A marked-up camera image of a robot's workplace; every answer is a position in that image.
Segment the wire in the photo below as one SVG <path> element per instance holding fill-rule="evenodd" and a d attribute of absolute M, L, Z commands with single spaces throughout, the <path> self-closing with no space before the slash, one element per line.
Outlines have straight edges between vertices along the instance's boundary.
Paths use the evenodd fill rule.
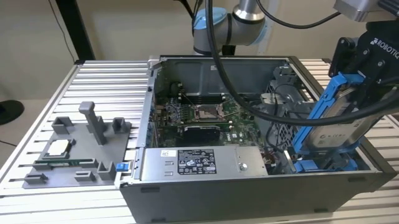
<path fill-rule="evenodd" d="M 309 25 L 295 25 L 295 24 L 287 23 L 287 22 L 279 20 L 277 17 L 274 17 L 274 15 L 271 15 L 269 13 L 269 11 L 266 10 L 265 6 L 262 5 L 261 0 L 257 0 L 257 2 L 258 2 L 258 5 L 259 5 L 259 8 L 261 8 L 261 11 L 265 13 L 265 15 L 273 21 L 275 21 L 278 24 L 281 24 L 282 26 L 293 28 L 293 29 L 310 29 L 310 28 L 314 28 L 314 27 L 322 25 L 323 23 L 329 22 L 331 19 L 334 19 L 337 16 L 339 16 L 342 14 L 341 12 L 337 12 L 333 15 L 327 16 L 325 19 L 322 19 L 321 21 L 318 21 L 318 22 L 315 22 L 313 24 L 309 24 Z"/>
<path fill-rule="evenodd" d="M 72 51 L 71 51 L 71 48 L 70 48 L 70 45 L 68 45 L 68 41 L 67 41 L 67 36 L 66 36 L 66 33 L 64 33 L 64 30 L 63 30 L 63 27 L 62 27 L 62 24 L 58 20 L 58 15 L 56 15 L 56 12 L 55 12 L 55 8 L 52 7 L 52 4 L 51 4 L 51 0 L 48 0 L 48 3 L 50 3 L 50 7 L 51 7 L 51 11 L 52 11 L 52 14 L 55 15 L 55 19 L 58 21 L 58 27 L 60 28 L 62 32 L 63 32 L 63 38 L 64 38 L 64 42 L 66 42 L 66 46 L 67 46 L 67 49 L 70 51 L 70 55 L 72 57 L 72 61 L 75 62 L 75 57 L 74 57 L 74 54 L 72 54 Z"/>
<path fill-rule="evenodd" d="M 263 120 L 273 121 L 277 123 L 283 123 L 294 126 L 326 126 L 326 125 L 335 125 L 335 124 L 342 124 L 347 122 L 353 122 L 357 119 L 365 118 L 367 116 L 371 116 L 383 110 L 389 109 L 393 107 L 393 105 L 398 104 L 399 101 L 399 92 L 393 95 L 386 100 L 379 101 L 374 105 L 362 108 L 361 110 L 347 113 L 345 115 L 339 115 L 335 117 L 329 117 L 329 118 L 318 118 L 318 119 L 294 119 L 294 118 L 283 118 L 279 116 L 270 115 L 267 113 L 263 113 L 254 107 L 251 107 L 243 98 L 239 96 L 235 87 L 233 86 L 233 83 L 229 79 L 229 76 L 226 74 L 225 66 L 221 61 L 221 56 L 218 53 L 218 48 L 217 48 L 217 38 L 215 38 L 215 31 L 214 31 L 214 18 L 213 18 L 213 0 L 206 1 L 206 15 L 207 15 L 207 33 L 209 33 L 209 41 L 210 41 L 210 49 L 213 52 L 213 57 L 214 57 L 214 62 L 218 68 L 219 76 L 223 81 L 223 84 L 235 99 L 237 103 L 257 117 L 259 117 Z"/>
<path fill-rule="evenodd" d="M 310 113 L 307 113 L 307 112 L 299 112 L 299 111 L 287 111 L 287 113 L 293 113 L 293 114 L 295 114 L 299 118 L 303 118 L 303 119 L 306 119 L 301 114 L 303 114 L 303 115 L 310 115 Z"/>
<path fill-rule="evenodd" d="M 171 105 L 171 104 L 167 104 L 166 106 L 171 106 L 175 109 L 177 115 L 178 115 L 178 118 L 175 119 L 175 121 L 178 121 L 179 118 L 181 118 L 181 114 L 179 114 L 178 108 L 174 105 Z"/>
<path fill-rule="evenodd" d="M 187 13 L 189 13 L 189 15 L 193 19 L 194 18 L 194 13 L 193 13 L 193 10 L 191 10 L 191 7 L 190 7 L 190 4 L 189 4 L 187 0 L 177 0 L 177 1 L 179 1 L 183 4 L 183 6 L 187 10 Z"/>
<path fill-rule="evenodd" d="M 198 13 L 199 13 L 199 9 L 201 9 L 201 5 L 203 4 L 205 0 L 197 0 L 195 1 L 195 5 L 194 5 L 194 17 L 191 20 L 191 32 L 194 35 L 194 23 L 195 23 L 195 19 L 198 18 Z"/>
<path fill-rule="evenodd" d="M 235 99 L 230 99 L 229 101 L 222 102 L 219 105 L 223 105 L 225 103 L 234 101 Z"/>
<path fill-rule="evenodd" d="M 399 82 L 399 77 L 395 76 L 393 78 L 387 78 L 387 79 L 382 80 L 379 85 L 394 85 L 394 84 L 398 84 L 398 82 Z"/>
<path fill-rule="evenodd" d="M 0 140 L 0 142 L 2 142 L 2 143 L 4 143 L 4 144 L 7 144 L 7 145 L 11 145 L 11 146 L 14 146 L 14 147 L 16 147 L 16 146 L 18 146 L 16 144 L 12 144 L 12 143 L 10 143 L 10 142 L 6 142 L 6 141 L 2 141 L 2 140 Z"/>
<path fill-rule="evenodd" d="M 195 104 L 194 104 L 194 102 L 189 99 L 189 97 L 186 96 L 186 94 L 185 93 L 182 93 L 182 96 L 185 96 L 186 97 L 186 99 L 189 100 L 189 102 L 191 103 L 191 105 L 194 105 L 195 106 Z"/>
<path fill-rule="evenodd" d="M 238 112 L 239 112 L 239 111 L 234 111 L 234 112 L 231 112 L 230 114 L 225 115 L 223 118 L 227 117 L 227 116 L 230 116 L 230 115 L 234 115 L 234 114 L 238 113 Z"/>
<path fill-rule="evenodd" d="M 273 95 L 274 95 L 274 96 L 275 96 L 275 91 L 277 91 L 277 89 L 278 89 L 281 86 L 283 86 L 283 85 L 289 85 L 289 84 L 281 84 L 281 85 L 274 89 L 274 91 L 273 91 Z M 275 96 L 275 109 L 274 109 L 274 115 L 275 115 L 275 116 L 277 116 L 277 114 L 278 114 L 278 111 L 279 111 L 279 103 L 278 103 L 277 96 Z M 270 123 L 270 127 L 269 127 L 269 130 L 267 130 L 267 132 L 266 132 L 266 142 L 267 142 L 269 146 L 270 146 L 275 151 L 279 151 L 281 153 L 283 153 L 283 150 L 279 148 L 279 146 L 282 146 L 286 142 L 282 142 L 282 143 L 278 145 L 278 143 L 279 143 L 279 138 L 281 138 L 281 134 L 279 134 L 279 132 L 281 132 L 281 128 L 282 128 L 282 125 L 283 125 L 283 124 L 282 124 L 282 125 L 279 126 L 279 128 L 278 128 L 277 138 L 275 138 L 275 144 L 273 144 L 273 143 L 270 142 L 270 140 L 269 140 L 269 138 L 270 138 L 270 134 L 271 134 L 271 131 L 273 131 L 275 125 L 277 125 L 275 122 L 271 122 L 271 123 Z"/>
<path fill-rule="evenodd" d="M 282 86 L 293 86 L 293 87 L 295 87 L 293 84 L 289 84 L 289 83 L 279 84 L 279 85 L 275 87 L 275 90 L 274 90 L 274 93 L 275 93 L 275 94 L 277 94 L 277 90 L 278 90 L 278 88 L 281 88 Z"/>

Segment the aluminum extrusion table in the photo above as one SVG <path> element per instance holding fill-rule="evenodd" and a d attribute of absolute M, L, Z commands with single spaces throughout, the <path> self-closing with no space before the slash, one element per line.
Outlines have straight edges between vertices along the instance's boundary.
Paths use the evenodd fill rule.
<path fill-rule="evenodd" d="M 322 59 L 302 60 L 326 87 L 330 65 Z M 52 135 L 51 122 L 70 116 L 74 122 L 86 118 L 78 108 L 82 101 L 97 103 L 95 111 L 109 121 L 125 117 L 133 123 L 126 160 L 135 157 L 137 137 L 145 93 L 147 62 L 87 61 L 76 65 L 63 81 L 38 120 L 0 170 L 0 223 L 99 224 L 135 223 L 121 191 L 115 186 L 23 189 L 23 178 Z M 370 142 L 399 171 L 399 122 L 386 116 L 366 134 Z M 377 192 L 355 196 L 334 213 L 270 217 L 213 223 L 310 223 L 387 224 L 399 223 L 399 177 Z"/>

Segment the black pole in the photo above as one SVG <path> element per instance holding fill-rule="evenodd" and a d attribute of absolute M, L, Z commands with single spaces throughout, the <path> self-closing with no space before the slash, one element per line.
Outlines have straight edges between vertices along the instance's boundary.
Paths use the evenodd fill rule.
<path fill-rule="evenodd" d="M 56 0 L 75 51 L 80 60 L 95 60 L 76 0 Z"/>

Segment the white label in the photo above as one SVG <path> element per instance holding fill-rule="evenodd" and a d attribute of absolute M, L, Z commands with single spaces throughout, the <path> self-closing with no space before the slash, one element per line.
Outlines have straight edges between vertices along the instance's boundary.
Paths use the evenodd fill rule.
<path fill-rule="evenodd" d="M 177 157 L 177 150 L 162 150 L 162 157 Z"/>
<path fill-rule="evenodd" d="M 351 124 L 331 125 L 318 133 L 314 145 L 317 147 L 341 147 L 349 140 L 366 118 L 355 120 Z"/>
<path fill-rule="evenodd" d="M 378 38 L 374 38 L 374 40 L 370 43 L 371 45 L 378 45 L 385 51 L 387 51 L 397 59 L 399 59 L 399 51 L 393 48 L 386 42 L 379 40 Z"/>

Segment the circuit board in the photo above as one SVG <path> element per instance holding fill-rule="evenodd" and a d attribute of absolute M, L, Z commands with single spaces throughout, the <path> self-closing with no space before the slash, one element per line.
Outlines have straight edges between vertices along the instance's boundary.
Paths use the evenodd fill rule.
<path fill-rule="evenodd" d="M 195 104 L 194 99 L 183 104 L 179 98 L 165 101 L 165 105 L 157 106 L 161 147 L 233 144 L 265 147 L 254 116 L 230 96 L 218 104 Z"/>

